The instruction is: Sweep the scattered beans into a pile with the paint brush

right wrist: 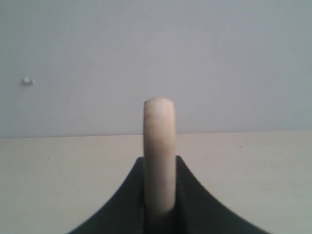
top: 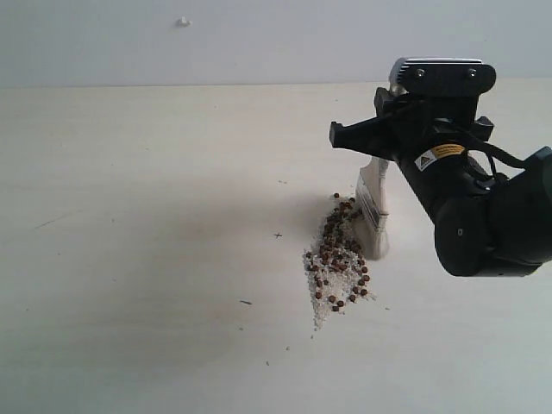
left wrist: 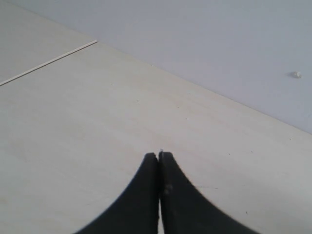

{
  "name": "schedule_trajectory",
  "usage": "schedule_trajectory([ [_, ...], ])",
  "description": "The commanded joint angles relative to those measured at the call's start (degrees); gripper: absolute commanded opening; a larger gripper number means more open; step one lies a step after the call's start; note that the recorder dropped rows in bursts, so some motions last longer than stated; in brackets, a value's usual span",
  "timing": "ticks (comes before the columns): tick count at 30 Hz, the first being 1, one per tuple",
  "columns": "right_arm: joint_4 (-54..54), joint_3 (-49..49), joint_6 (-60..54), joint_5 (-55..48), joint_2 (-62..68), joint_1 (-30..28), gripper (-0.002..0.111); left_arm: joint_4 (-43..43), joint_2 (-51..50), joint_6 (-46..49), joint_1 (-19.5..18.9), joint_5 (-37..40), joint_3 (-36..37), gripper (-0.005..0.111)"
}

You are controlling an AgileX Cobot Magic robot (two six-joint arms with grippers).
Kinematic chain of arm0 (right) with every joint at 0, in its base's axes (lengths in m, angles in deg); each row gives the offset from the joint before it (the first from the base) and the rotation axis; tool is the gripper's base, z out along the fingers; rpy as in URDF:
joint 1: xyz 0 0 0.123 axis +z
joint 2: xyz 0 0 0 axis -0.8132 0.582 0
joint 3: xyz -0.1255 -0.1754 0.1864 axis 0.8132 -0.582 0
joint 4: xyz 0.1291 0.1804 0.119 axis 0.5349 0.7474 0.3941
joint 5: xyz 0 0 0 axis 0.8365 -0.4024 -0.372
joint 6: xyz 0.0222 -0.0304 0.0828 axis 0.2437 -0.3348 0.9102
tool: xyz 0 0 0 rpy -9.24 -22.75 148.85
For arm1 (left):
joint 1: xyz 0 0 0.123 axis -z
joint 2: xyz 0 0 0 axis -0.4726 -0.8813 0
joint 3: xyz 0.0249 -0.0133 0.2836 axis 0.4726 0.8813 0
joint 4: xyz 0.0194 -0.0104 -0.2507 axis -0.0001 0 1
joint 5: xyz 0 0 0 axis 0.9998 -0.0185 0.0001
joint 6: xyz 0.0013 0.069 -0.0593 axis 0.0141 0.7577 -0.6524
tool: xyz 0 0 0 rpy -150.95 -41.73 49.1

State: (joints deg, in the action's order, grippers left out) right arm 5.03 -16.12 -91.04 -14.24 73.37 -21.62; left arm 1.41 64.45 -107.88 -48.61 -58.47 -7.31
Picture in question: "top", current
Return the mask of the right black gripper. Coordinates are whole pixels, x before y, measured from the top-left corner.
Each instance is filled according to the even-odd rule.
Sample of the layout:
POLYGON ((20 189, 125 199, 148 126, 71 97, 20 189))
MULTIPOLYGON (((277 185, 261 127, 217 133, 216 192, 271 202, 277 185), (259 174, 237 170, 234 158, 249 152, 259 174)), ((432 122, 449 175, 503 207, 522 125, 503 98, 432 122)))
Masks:
POLYGON ((400 164, 438 144, 472 143, 478 102, 477 97, 425 97, 410 95, 403 86, 378 87, 376 117, 348 126, 332 122, 329 142, 333 148, 400 164))

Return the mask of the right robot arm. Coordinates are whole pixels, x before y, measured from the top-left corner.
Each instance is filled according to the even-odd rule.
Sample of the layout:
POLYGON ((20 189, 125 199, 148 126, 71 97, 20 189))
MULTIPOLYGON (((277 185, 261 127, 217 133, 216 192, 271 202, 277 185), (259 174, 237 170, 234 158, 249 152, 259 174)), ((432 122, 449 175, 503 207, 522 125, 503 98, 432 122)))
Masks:
POLYGON ((333 147, 398 166, 434 226, 437 257, 457 277, 526 276, 551 259, 551 150, 520 160, 493 146, 477 97, 393 96, 376 115, 329 127, 333 147))

